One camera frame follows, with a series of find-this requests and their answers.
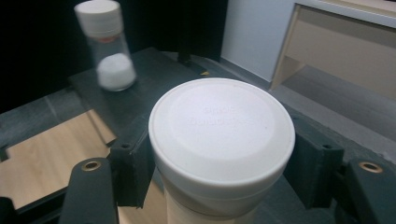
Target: clear plastic vial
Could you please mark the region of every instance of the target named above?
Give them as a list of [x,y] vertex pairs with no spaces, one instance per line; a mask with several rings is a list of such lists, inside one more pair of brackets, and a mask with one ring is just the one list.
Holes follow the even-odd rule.
[[75,12],[92,51],[99,86],[108,91],[129,88],[136,73],[125,42],[120,4],[92,0],[76,5]]

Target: white plastic jar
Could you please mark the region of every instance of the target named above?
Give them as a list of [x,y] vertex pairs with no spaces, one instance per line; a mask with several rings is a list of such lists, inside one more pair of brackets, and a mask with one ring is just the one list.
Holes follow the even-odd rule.
[[92,0],[76,5],[75,12],[92,51],[99,86],[108,91],[130,87],[136,73],[125,42],[120,4]]
[[148,131],[168,224],[251,223],[295,139],[277,99],[228,78],[174,87],[151,111]]

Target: white cap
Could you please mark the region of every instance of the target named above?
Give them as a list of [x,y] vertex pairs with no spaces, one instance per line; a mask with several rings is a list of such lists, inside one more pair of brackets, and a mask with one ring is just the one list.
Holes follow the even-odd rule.
[[123,30],[120,4],[111,0],[92,0],[75,6],[79,25],[86,36],[104,38]]
[[243,198],[274,184],[294,146],[283,105],[228,78],[203,78],[166,93],[149,118],[160,172],[206,198]]

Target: black background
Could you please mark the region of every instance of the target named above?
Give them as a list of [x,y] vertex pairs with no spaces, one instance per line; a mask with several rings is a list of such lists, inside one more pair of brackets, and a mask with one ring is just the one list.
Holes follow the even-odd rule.
[[[185,1],[118,0],[132,53],[148,47],[178,51]],[[3,3],[0,113],[29,103],[92,68],[86,37],[74,12],[78,0]],[[191,54],[218,61],[227,0],[191,1]]]

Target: light wood panel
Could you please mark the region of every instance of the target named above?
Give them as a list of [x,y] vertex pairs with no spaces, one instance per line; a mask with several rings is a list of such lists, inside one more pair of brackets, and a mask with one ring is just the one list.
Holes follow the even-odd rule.
[[[0,163],[0,196],[11,198],[18,209],[66,187],[73,167],[88,158],[106,157],[105,142],[113,139],[115,135],[91,110],[10,147],[9,159]],[[166,223],[161,190],[150,185],[144,209],[120,208],[120,223]]]
[[[297,7],[295,13],[279,60],[283,71],[291,71],[295,62],[307,64],[396,100],[396,29],[310,7]],[[273,88],[290,77],[280,68]]]

